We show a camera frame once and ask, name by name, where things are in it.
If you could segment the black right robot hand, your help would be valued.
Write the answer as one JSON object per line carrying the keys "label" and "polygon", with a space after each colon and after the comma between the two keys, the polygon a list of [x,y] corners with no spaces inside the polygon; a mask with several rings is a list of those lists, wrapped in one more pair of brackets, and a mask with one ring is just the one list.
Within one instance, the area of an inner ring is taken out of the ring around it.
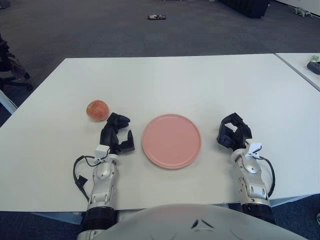
{"label": "black right robot hand", "polygon": [[[233,131],[226,124],[232,124],[236,127],[236,130]],[[220,145],[236,151],[245,149],[246,140],[251,138],[252,132],[249,126],[244,123],[237,113],[232,113],[221,121],[216,140]]]}

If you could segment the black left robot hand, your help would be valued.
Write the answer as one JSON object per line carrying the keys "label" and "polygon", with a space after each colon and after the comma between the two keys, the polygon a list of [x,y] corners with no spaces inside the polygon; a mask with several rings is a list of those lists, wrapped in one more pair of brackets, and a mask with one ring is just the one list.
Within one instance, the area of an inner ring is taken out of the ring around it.
{"label": "black left robot hand", "polygon": [[99,144],[109,146],[111,154],[118,155],[134,151],[134,137],[131,130],[127,133],[127,140],[122,143],[119,143],[117,137],[119,130],[128,127],[130,122],[131,120],[128,117],[112,112],[107,119],[106,125],[101,130]]}

